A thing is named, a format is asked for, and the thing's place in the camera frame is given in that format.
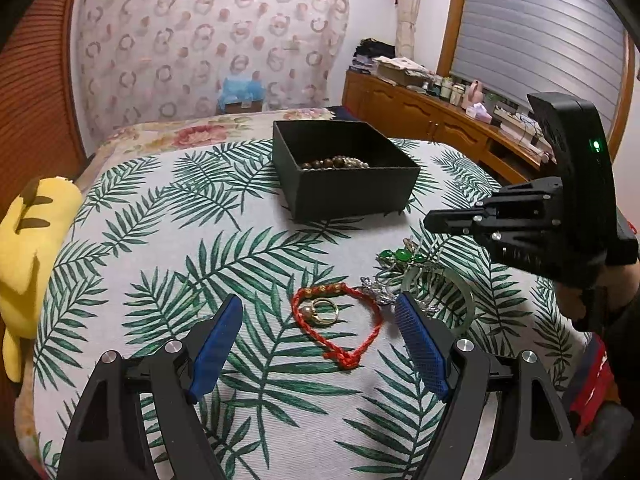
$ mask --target red braided bracelet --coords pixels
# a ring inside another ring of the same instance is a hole
[[[373,311],[374,320],[376,321],[376,325],[375,327],[373,327],[373,330],[369,334],[369,337],[367,337],[364,343],[362,343],[352,352],[347,352],[346,350],[340,348],[338,345],[335,345],[331,341],[328,341],[327,339],[322,337],[322,335],[320,335],[309,326],[305,319],[303,319],[302,314],[298,309],[298,307],[300,306],[300,302],[303,299],[310,300],[311,298],[341,296],[342,294],[348,294],[352,298],[363,300],[365,301],[365,303],[368,303]],[[373,340],[378,336],[383,322],[383,317],[380,313],[380,307],[378,306],[376,301],[367,294],[364,294],[363,292],[356,290],[355,288],[347,286],[346,283],[332,283],[331,285],[319,285],[313,286],[311,288],[301,288],[293,295],[293,298],[291,298],[291,311],[300,328],[307,334],[309,334],[313,339],[330,350],[322,354],[322,357],[324,357],[325,359],[335,359],[340,367],[345,370],[351,370],[358,366],[358,364],[360,363],[360,356],[364,354],[365,350],[369,347],[369,345],[371,345],[371,343],[373,343]]]

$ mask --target gray roller blind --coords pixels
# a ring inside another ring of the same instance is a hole
[[[465,0],[451,72],[527,108],[532,92],[587,99],[608,133],[624,32],[606,0]]]

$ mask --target gold ring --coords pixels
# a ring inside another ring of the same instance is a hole
[[[318,315],[318,311],[316,310],[316,305],[321,303],[329,304],[334,308],[333,317],[320,317]],[[340,309],[333,301],[327,298],[317,298],[316,300],[313,300],[311,305],[306,304],[305,306],[301,306],[300,313],[302,314],[302,317],[307,321],[313,321],[314,324],[319,326],[329,326],[334,324],[336,321],[338,321],[338,316],[340,315]]]

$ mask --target black box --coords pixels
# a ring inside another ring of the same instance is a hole
[[[369,168],[307,170],[300,164],[352,156]],[[274,121],[273,163],[296,221],[402,211],[420,167],[367,123]]]

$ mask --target yellow plush toy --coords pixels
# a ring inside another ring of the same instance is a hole
[[[2,358],[14,383],[22,378],[20,339],[36,337],[53,264],[81,203],[80,190],[66,178],[34,180],[0,222]]]

